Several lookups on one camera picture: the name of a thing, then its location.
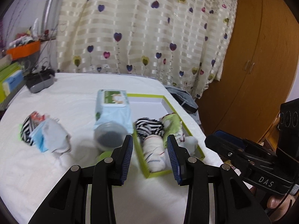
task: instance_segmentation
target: wooden wardrobe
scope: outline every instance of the wooden wardrobe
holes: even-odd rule
[[[295,79],[299,25],[283,0],[238,0],[222,78],[197,100],[204,133],[258,142]]]

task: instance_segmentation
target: white bedsheet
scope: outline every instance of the white bedsheet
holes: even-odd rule
[[[66,170],[57,167],[51,153],[40,153],[35,146],[20,141],[19,125],[33,111],[59,118],[71,135],[71,153],[76,163],[82,167],[93,165],[98,154],[92,141],[92,126],[99,89],[164,95],[198,139],[206,156],[204,162],[214,166],[222,164],[218,155],[205,147],[205,136],[199,126],[157,80],[70,73],[58,73],[56,78],[54,85],[37,94],[24,87],[0,122],[0,196],[20,224],[29,222]],[[178,186],[172,174],[145,179],[133,152],[127,181],[123,187],[113,189],[116,221],[118,224],[182,224],[187,192],[188,187]]]

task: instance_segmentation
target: orange storage bin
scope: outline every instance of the orange storage bin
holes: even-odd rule
[[[21,45],[16,48],[8,49],[7,54],[11,54],[13,60],[27,57],[40,50],[40,41],[35,41],[26,45]]]

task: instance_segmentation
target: black strap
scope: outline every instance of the black strap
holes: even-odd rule
[[[183,101],[177,94],[171,93],[174,99],[183,107],[184,110],[189,111],[191,113],[196,113],[198,107],[194,108],[191,105],[187,104],[186,101]]]

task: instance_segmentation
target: door handle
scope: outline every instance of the door handle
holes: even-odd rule
[[[255,65],[255,63],[251,64],[251,67],[250,67],[250,70],[249,70],[249,74],[251,74],[251,71],[252,71],[252,68],[253,68],[254,65]]]
[[[249,62],[250,62],[250,60],[248,60],[248,61],[246,62],[245,66],[244,66],[244,71],[247,70],[247,66],[248,66]]]

